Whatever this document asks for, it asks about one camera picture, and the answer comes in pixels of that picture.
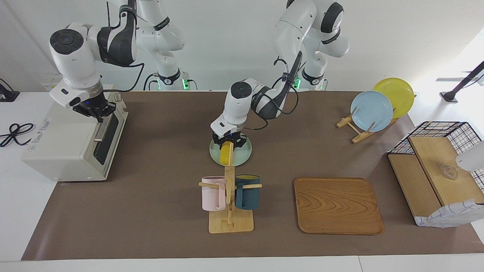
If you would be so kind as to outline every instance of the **mug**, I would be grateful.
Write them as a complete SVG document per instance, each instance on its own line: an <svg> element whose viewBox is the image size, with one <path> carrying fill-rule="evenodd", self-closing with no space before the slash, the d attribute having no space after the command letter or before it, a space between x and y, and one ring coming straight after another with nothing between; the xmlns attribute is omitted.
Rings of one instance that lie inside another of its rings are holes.
<svg viewBox="0 0 484 272"><path fill-rule="evenodd" d="M218 189L202 186L202 209L209 212L225 210L225 177L203 177L203 183L217 184Z"/></svg>
<svg viewBox="0 0 484 272"><path fill-rule="evenodd" d="M235 207L241 210L255 210L259 207L260 188L243 189L246 184L259 184L260 177L255 175L238 175L235 177Z"/></svg>

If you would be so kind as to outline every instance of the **blue mug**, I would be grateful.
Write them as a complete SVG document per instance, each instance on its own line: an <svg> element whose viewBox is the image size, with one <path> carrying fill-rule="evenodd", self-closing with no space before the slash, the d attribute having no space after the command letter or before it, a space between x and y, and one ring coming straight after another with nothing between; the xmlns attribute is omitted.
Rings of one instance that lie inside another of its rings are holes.
<svg viewBox="0 0 484 272"><path fill-rule="evenodd" d="M238 175L235 177L235 207L241 210L255 210L259 207L260 188L243 189L247 184L259 184L260 177L255 175Z"/></svg>

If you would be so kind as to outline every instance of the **black wire rack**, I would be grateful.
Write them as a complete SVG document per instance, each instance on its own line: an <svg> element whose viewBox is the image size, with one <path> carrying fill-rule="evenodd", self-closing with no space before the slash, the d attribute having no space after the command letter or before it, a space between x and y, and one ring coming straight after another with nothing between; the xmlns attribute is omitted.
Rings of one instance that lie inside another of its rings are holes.
<svg viewBox="0 0 484 272"><path fill-rule="evenodd" d="M415 154L409 137L446 137L458 154L481 142L481 138L467 122L427 121L407 134L388 154ZM479 188L484 192L484 168L471 173Z"/></svg>

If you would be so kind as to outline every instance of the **pink mug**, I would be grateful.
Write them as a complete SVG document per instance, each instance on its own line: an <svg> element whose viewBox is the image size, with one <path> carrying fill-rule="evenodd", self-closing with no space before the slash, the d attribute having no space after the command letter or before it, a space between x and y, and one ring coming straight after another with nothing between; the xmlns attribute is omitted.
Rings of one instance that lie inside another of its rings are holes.
<svg viewBox="0 0 484 272"><path fill-rule="evenodd" d="M218 189L202 186L202 209L209 212L225 210L225 177L203 177L203 183L217 184Z"/></svg>

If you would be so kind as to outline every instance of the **white table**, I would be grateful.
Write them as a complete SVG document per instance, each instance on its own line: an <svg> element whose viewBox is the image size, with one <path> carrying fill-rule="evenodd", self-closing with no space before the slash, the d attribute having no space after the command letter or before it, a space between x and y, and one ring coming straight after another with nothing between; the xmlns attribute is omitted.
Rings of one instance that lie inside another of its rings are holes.
<svg viewBox="0 0 484 272"><path fill-rule="evenodd" d="M474 128L484 131L478 117L467 118L473 98L457 106L439 103L439 97L422 94L417 97L410 117L414 123L426 120L470 120ZM40 124L53 101L47 93L22 93L14 103L0 104L0 133L11 123ZM32 134L20 136L24 141ZM460 271L484 267L484 254L420 255L420 256L343 256L343 257L280 257L224 259L123 259L123 260L62 260L19 261L27 247L37 222L54 189L49 181L20 161L25 147L11 144L0 149L0 271ZM484 221L474 223L484 238Z"/></svg>

